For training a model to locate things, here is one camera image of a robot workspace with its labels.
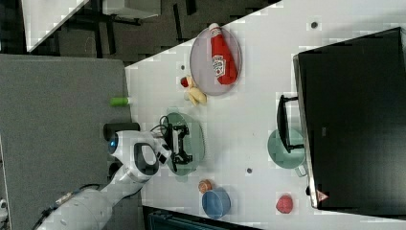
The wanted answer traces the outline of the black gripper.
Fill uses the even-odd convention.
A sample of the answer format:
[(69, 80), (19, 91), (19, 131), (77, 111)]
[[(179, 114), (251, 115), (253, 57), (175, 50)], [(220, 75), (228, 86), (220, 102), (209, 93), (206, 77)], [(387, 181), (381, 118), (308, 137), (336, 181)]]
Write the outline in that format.
[(172, 151), (170, 156), (173, 165), (187, 165), (191, 163), (192, 156), (186, 154), (184, 147), (184, 138), (189, 135), (189, 128), (185, 125), (174, 126), (168, 124), (165, 140)]

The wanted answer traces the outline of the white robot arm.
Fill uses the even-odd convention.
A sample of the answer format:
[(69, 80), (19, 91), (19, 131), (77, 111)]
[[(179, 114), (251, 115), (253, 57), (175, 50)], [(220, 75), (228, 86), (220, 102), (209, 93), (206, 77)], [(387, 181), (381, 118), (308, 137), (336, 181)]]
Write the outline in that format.
[(102, 230), (113, 208), (140, 192), (162, 166), (192, 160), (181, 146), (189, 134), (185, 125), (168, 124), (162, 132), (142, 130), (137, 123), (104, 125), (108, 153), (119, 161), (119, 168), (105, 183), (87, 184), (59, 198), (32, 230)]

